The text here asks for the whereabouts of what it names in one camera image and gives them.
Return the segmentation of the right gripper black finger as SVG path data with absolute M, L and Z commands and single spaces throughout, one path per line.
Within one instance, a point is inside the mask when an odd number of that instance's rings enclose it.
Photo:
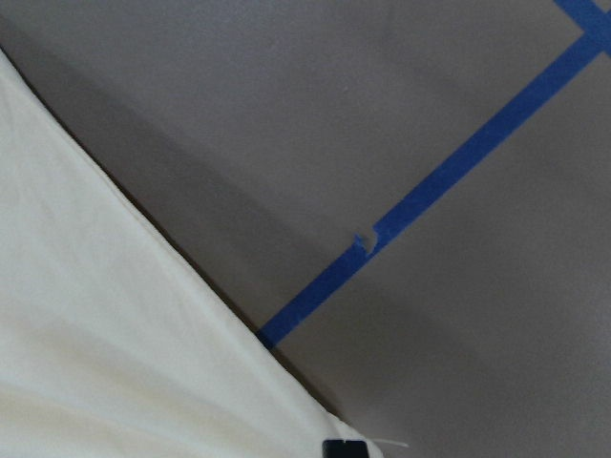
M 322 443 L 324 458 L 369 458 L 369 449 L 365 441 L 327 439 Z

